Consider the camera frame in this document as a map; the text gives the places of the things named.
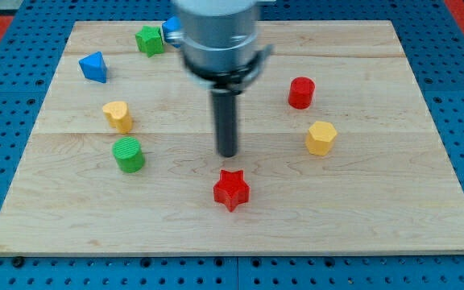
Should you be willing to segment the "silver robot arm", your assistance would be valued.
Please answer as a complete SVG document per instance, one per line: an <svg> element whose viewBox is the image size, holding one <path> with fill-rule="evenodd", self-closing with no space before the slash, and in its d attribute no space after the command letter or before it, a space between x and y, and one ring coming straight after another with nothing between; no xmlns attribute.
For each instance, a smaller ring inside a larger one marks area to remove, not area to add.
<svg viewBox="0 0 464 290"><path fill-rule="evenodd" d="M273 47L258 46L255 0L174 0L180 29L167 39L180 45L185 69L211 96L217 153L238 152L237 96L262 74Z"/></svg>

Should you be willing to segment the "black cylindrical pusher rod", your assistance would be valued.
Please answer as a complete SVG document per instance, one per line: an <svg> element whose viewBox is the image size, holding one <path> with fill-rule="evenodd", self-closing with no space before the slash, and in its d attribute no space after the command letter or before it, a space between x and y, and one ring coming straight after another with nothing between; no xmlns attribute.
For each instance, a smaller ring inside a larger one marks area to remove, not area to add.
<svg viewBox="0 0 464 290"><path fill-rule="evenodd" d="M223 157L235 156L238 151L236 95L229 90L213 89L211 99L217 152Z"/></svg>

